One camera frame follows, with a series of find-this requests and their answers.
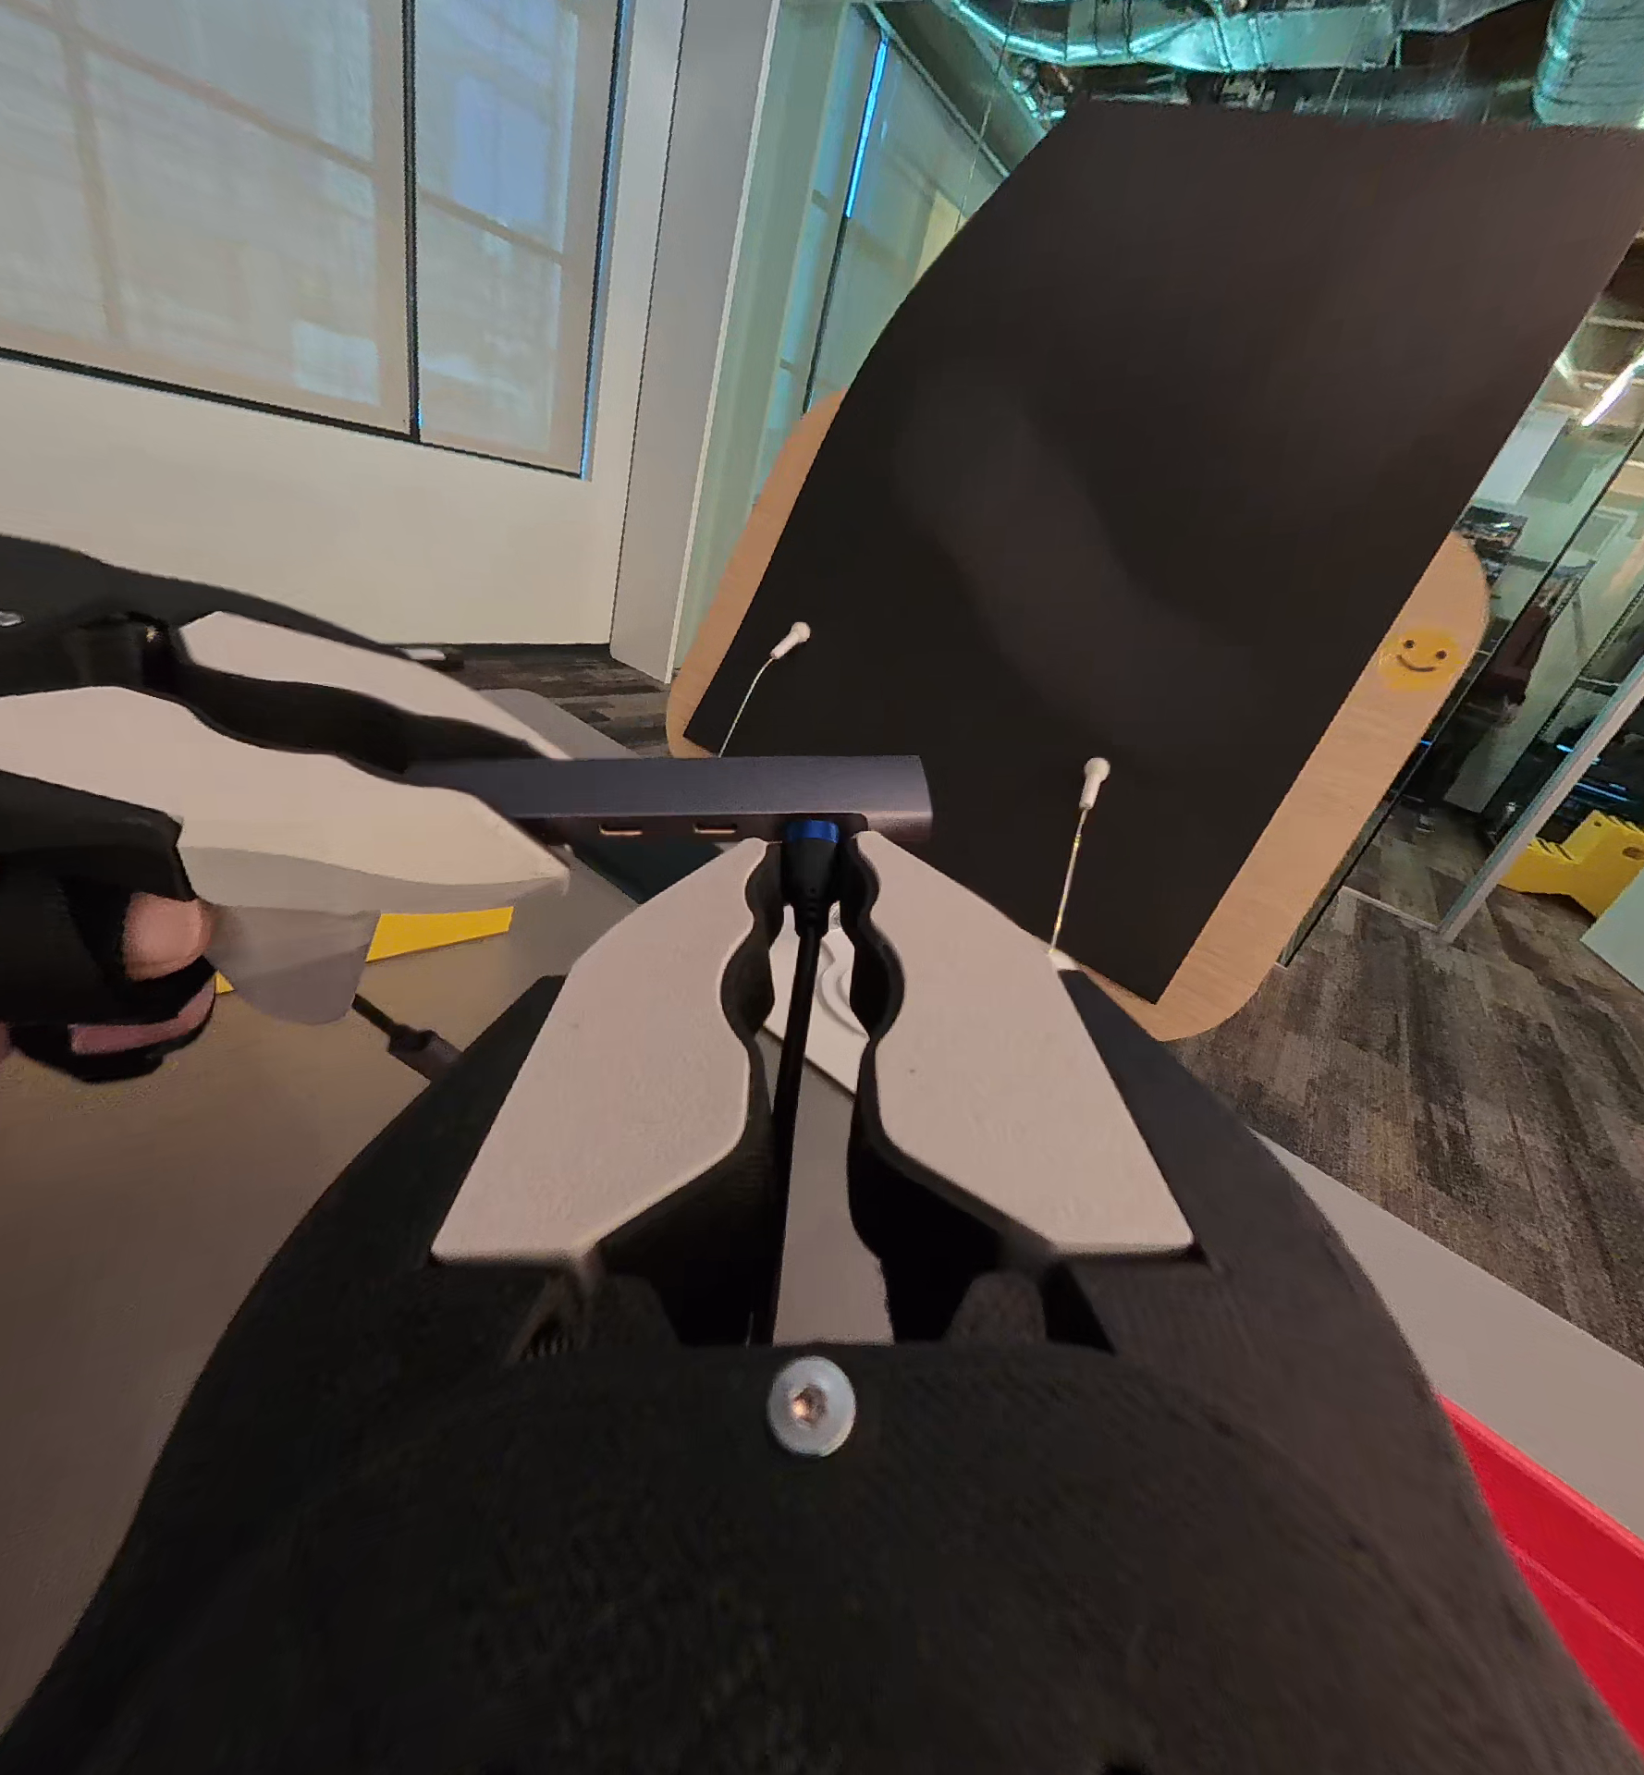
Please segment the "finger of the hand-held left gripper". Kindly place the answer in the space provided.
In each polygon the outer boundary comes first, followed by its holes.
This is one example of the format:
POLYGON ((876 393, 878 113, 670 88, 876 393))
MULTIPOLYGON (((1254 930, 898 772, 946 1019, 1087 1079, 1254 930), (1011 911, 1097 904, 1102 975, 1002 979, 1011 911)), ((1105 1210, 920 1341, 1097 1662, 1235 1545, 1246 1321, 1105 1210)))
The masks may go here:
POLYGON ((388 915, 475 915, 564 894, 567 862, 460 790, 215 731, 117 687, 0 700, 0 772, 180 824, 215 908, 217 972, 264 1015, 343 1019, 388 915))
POLYGON ((428 666, 231 612, 172 633, 172 688, 237 739, 381 772, 574 758, 552 735, 428 666))

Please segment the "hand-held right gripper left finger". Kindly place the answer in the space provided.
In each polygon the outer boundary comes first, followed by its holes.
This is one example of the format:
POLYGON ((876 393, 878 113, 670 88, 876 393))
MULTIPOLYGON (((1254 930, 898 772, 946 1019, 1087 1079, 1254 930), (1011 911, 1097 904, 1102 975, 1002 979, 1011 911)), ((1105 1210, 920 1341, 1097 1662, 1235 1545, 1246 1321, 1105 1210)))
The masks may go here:
POLYGON ((683 1343, 763 1343, 786 1186, 762 1031, 783 924, 748 838, 612 927, 560 983, 433 1241, 444 1266, 642 1279, 683 1343))

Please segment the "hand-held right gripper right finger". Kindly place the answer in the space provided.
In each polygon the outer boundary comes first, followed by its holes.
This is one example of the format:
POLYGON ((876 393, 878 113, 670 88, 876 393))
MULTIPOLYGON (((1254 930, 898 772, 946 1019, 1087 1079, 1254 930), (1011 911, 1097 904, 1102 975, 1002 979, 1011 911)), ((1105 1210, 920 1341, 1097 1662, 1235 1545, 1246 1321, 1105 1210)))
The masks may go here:
POLYGON ((1047 1307, 1074 1262, 1195 1237, 1041 939, 878 832, 842 862, 864 1031, 850 1211, 898 1343, 942 1343, 977 1281, 1047 1307))

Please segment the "yellow plastic bin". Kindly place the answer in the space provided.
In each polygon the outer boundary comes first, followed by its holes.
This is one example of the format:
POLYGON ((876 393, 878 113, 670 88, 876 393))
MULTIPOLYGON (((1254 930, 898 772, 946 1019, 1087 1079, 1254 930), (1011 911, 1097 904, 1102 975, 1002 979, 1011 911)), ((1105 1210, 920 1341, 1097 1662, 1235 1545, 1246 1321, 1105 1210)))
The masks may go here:
MULTIPOLYGON (((512 927, 512 908, 437 915, 381 915, 367 932, 367 963, 444 950, 465 942, 501 938, 512 927)), ((364 915, 325 915, 296 908, 221 908, 215 938, 232 959, 256 963, 311 963, 339 956, 332 939, 356 938, 364 915)))

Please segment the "grey usb hub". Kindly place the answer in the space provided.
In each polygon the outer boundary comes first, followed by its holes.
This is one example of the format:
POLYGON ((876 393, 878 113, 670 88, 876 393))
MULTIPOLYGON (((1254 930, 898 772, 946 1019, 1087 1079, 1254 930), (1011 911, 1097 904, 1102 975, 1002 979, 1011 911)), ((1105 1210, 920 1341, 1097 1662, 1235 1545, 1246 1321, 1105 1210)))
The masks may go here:
POLYGON ((579 838, 703 838, 727 850, 819 824, 911 842, 934 824, 914 755, 509 758, 411 766, 404 779, 471 792, 547 850, 579 838))

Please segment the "red plastic bin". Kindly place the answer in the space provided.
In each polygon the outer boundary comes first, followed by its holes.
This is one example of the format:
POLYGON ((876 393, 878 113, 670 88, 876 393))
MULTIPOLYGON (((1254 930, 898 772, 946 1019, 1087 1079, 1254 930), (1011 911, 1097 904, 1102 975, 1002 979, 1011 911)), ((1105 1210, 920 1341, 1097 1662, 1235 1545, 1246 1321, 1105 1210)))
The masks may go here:
POLYGON ((1454 1402, 1442 1409, 1528 1585, 1644 1753, 1644 1540, 1454 1402))

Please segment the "dark blue flat pad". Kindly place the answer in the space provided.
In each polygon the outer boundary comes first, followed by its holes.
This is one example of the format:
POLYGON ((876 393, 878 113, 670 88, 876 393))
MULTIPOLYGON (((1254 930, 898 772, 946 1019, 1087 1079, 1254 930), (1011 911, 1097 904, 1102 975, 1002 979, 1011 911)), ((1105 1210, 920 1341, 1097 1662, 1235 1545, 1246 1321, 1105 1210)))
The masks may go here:
POLYGON ((632 903, 655 900, 720 858, 703 838, 579 838, 567 852, 632 903))

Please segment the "metal rod with white cap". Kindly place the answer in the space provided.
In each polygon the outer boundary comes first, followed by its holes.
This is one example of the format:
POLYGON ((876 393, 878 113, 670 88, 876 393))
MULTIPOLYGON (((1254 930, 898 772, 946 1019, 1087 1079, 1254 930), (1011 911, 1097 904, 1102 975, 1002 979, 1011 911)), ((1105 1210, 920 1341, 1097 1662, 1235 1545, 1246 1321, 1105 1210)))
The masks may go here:
POLYGON ((811 625, 808 625, 806 619, 798 619, 798 623, 794 623, 791 631, 788 631, 788 633, 786 633, 786 635, 783 635, 783 639, 767 651, 767 657, 763 657, 762 666, 756 668, 752 679, 748 682, 748 687, 746 687, 746 692, 742 692, 742 700, 739 700, 739 704, 738 704, 738 710, 734 710, 734 716, 731 716, 731 720, 728 720, 728 726, 727 726, 727 731, 724 731, 724 739, 720 739, 718 754, 715 754, 718 758, 724 758, 724 755, 728 754, 728 744, 734 742, 734 736, 738 736, 738 731, 739 731, 739 726, 742 726, 742 719, 746 719, 746 714, 748 714, 748 707, 750 707, 750 702, 752 702, 758 687, 763 684, 767 674, 768 674, 772 668, 783 666, 791 655, 796 655, 798 649, 804 649, 808 640, 811 640, 811 625))
POLYGON ((1067 911, 1070 911, 1070 894, 1074 894, 1074 886, 1075 886, 1075 870, 1078 870, 1078 855, 1082 855, 1082 846, 1085 846, 1085 832, 1087 832, 1093 811, 1099 803, 1099 790, 1105 788, 1107 776, 1111 776, 1107 758, 1095 755, 1085 763, 1082 784, 1078 784, 1078 803, 1075 803, 1075 827, 1074 827, 1074 835, 1070 835, 1067 859, 1062 866, 1062 880, 1061 880, 1054 920, 1051 920, 1051 932, 1049 932, 1051 963, 1057 963, 1057 959, 1061 959, 1062 924, 1066 924, 1067 911))

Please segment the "window with white blind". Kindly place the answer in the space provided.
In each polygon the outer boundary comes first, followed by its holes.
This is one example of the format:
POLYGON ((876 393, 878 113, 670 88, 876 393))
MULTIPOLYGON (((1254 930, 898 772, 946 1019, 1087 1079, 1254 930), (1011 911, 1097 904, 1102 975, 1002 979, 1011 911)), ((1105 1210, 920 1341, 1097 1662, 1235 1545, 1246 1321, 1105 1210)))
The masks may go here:
POLYGON ((587 472, 623 2, 0 2, 0 357, 587 472))

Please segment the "black wooden backdrop board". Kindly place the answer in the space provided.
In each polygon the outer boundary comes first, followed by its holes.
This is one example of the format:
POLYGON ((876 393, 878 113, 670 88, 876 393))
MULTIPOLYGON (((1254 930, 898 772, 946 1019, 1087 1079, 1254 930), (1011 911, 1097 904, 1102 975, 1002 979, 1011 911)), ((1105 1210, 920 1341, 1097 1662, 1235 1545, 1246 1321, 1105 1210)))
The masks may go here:
POLYGON ((1476 485, 1644 224, 1644 129, 1093 98, 923 270, 768 472, 667 702, 715 755, 914 754, 920 855, 1153 1035, 1226 1022, 1413 739, 1293 862, 1476 485))

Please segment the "yellow stepped plastic object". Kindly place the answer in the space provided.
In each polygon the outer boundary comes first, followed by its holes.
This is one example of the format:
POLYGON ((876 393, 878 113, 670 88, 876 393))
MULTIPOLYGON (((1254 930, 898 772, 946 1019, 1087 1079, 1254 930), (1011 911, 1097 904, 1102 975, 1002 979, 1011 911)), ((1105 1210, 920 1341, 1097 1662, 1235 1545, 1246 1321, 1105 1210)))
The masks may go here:
POLYGON ((1562 842, 1534 838, 1524 846, 1500 886, 1512 894, 1568 900, 1602 919, 1642 870, 1644 827, 1590 811, 1562 842))

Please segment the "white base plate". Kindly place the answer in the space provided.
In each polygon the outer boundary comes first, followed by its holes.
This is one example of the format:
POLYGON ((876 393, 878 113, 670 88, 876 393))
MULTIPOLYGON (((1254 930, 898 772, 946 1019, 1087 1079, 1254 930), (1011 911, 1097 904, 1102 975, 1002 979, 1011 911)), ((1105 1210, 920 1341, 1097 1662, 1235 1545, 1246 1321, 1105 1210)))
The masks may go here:
MULTIPOLYGON (((768 966, 775 1002, 767 1015, 763 1031, 786 1039, 791 1019, 794 972, 798 959, 798 938, 794 930, 772 942, 768 966)), ((855 948, 832 919, 831 932, 819 948, 819 966, 811 995, 811 1017, 806 1035, 806 1063, 842 1086, 850 1098, 856 1093, 868 1033, 851 1010, 851 970, 855 948)))

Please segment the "silver ventilation duct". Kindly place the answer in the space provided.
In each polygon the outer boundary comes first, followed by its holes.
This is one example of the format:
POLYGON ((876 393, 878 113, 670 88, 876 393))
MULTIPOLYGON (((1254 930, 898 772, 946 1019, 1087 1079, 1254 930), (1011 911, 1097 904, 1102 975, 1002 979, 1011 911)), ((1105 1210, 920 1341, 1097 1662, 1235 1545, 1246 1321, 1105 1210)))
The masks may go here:
POLYGON ((1017 102, 1644 129, 1644 2, 938 2, 1017 102))

